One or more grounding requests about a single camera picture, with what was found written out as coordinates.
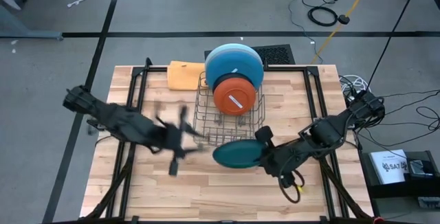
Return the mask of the black cabinet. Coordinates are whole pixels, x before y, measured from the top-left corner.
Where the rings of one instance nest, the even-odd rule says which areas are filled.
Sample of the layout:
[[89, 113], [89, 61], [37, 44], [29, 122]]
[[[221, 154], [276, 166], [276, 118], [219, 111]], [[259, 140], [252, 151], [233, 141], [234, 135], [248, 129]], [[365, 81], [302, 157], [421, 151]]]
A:
[[440, 197], [440, 168], [437, 167], [429, 150], [419, 152], [404, 151], [409, 159], [429, 161], [435, 174], [433, 178], [414, 178], [405, 174], [405, 181], [381, 185], [373, 168], [369, 153], [361, 154], [361, 164], [370, 198], [385, 199], [395, 197]]

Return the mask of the yellow towel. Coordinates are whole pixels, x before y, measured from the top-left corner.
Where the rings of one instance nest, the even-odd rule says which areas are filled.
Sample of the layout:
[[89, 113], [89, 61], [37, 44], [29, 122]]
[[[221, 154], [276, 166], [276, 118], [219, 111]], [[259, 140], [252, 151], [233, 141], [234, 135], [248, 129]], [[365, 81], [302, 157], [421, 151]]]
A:
[[199, 85], [199, 76], [204, 72], [204, 63], [172, 60], [167, 68], [167, 83], [170, 90], [194, 91]]

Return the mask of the black device on cabinet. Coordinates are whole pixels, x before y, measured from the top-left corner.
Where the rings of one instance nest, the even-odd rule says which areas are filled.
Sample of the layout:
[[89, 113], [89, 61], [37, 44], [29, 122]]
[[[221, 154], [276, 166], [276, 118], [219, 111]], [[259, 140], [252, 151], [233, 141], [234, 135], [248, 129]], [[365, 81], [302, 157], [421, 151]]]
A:
[[433, 178], [435, 176], [432, 164], [426, 160], [409, 159], [408, 169], [410, 176], [414, 178]]

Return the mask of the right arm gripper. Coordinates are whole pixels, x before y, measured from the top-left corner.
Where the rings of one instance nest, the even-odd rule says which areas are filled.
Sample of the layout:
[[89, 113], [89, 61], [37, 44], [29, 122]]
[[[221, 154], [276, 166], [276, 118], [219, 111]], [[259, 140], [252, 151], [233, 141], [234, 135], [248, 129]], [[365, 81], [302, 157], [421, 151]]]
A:
[[268, 175], [276, 177], [281, 188], [295, 186], [295, 176], [288, 163], [293, 162], [295, 155], [286, 147], [286, 144], [275, 146], [272, 130], [269, 126], [262, 126], [255, 132], [256, 140], [266, 145], [261, 155], [261, 167]]

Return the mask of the black floor vent grate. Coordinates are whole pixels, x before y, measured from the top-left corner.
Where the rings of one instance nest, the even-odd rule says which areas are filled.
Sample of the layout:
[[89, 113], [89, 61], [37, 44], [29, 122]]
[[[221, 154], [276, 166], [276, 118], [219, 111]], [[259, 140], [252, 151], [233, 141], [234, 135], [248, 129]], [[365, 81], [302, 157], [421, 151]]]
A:
[[211, 51], [205, 51], [205, 65], [290, 65], [294, 57], [289, 45], [269, 45], [249, 47], [239, 43], [220, 45]]

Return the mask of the grey keyboard device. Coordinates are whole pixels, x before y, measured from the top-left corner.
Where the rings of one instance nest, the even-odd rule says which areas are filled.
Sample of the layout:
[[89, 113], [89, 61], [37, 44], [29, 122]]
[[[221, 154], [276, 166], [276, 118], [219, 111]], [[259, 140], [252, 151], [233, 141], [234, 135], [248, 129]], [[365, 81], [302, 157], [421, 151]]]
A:
[[420, 208], [440, 210], [440, 197], [418, 197], [417, 201]]

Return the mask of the orange plate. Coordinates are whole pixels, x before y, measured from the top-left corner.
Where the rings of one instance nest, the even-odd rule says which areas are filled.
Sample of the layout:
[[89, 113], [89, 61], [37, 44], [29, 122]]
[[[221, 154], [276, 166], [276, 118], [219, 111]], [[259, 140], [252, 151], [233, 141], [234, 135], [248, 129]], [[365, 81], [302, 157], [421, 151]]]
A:
[[255, 103], [256, 90], [251, 82], [243, 78], [228, 78], [214, 90], [214, 104], [227, 115], [243, 115]]

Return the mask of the black metal table frame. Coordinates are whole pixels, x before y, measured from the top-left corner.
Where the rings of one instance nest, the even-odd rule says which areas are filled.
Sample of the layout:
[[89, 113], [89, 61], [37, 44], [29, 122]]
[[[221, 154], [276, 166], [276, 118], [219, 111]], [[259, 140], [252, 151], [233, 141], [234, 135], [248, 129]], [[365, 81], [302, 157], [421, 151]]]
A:
[[[118, 104], [127, 98], [133, 69], [141, 66], [116, 66], [108, 102]], [[269, 65], [263, 80], [265, 120], [274, 134], [275, 145], [298, 137], [298, 132], [312, 123], [305, 76], [309, 77], [317, 117], [336, 115], [345, 109], [335, 65]], [[187, 104], [189, 122], [195, 116], [196, 91], [168, 88], [168, 66], [150, 67], [147, 72], [142, 114], [153, 117], [154, 100], [162, 101], [160, 117], [176, 122], [181, 104]], [[80, 217], [92, 212], [110, 188], [119, 142], [107, 138], [96, 146]], [[290, 203], [278, 187], [276, 178], [262, 168], [230, 169], [215, 163], [214, 147], [180, 161], [176, 177], [168, 175], [172, 152], [152, 155], [137, 146], [124, 220], [139, 216], [140, 221], [319, 221], [329, 217], [319, 162], [309, 159], [299, 172], [305, 178], [301, 200]], [[368, 215], [374, 215], [357, 149], [345, 144], [335, 152], [341, 181], [356, 203]]]

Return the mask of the dark green plate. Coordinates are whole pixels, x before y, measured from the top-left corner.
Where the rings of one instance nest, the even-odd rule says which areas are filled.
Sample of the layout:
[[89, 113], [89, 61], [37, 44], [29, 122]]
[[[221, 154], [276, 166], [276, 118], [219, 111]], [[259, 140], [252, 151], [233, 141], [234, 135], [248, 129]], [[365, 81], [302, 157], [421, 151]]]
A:
[[266, 145], [255, 139], [228, 142], [214, 149], [213, 159], [226, 168], [251, 168], [260, 164]]

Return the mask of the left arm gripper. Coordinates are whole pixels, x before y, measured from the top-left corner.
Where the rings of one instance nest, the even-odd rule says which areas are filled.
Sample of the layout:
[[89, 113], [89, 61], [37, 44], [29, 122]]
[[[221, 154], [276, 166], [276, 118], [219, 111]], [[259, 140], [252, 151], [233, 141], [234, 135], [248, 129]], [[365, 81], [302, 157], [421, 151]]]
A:
[[159, 146], [151, 147], [151, 152], [155, 155], [161, 152], [163, 149], [168, 149], [173, 152], [173, 158], [171, 159], [168, 174], [170, 176], [176, 176], [179, 163], [178, 159], [183, 159], [189, 153], [198, 153], [204, 152], [204, 148], [182, 148], [182, 136], [183, 133], [187, 132], [195, 137], [205, 137], [203, 134], [197, 132], [193, 128], [189, 127], [189, 124], [186, 121], [188, 108], [187, 106], [180, 106], [179, 111], [179, 125], [175, 126], [172, 123], [164, 122], [160, 118], [160, 109], [161, 106], [155, 106], [155, 119], [159, 121], [164, 128], [162, 129], [162, 138], [164, 138], [163, 142], [159, 143]]

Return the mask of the white booklet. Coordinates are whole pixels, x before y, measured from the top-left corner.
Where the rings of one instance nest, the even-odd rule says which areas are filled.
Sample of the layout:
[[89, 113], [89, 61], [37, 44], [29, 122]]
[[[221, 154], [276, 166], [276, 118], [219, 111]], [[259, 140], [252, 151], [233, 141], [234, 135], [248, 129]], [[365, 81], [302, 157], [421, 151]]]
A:
[[405, 181], [408, 165], [402, 149], [372, 152], [368, 155], [381, 185]]

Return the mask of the grey desk leg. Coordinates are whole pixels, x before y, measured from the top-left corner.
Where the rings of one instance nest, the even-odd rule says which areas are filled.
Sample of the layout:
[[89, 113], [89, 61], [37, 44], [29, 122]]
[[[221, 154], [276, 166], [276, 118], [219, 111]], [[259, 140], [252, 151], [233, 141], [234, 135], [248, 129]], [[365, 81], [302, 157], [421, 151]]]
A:
[[0, 30], [0, 38], [53, 38], [57, 41], [63, 40], [62, 32], [27, 28], [2, 5], [0, 5], [0, 25], [8, 27], [6, 31]]

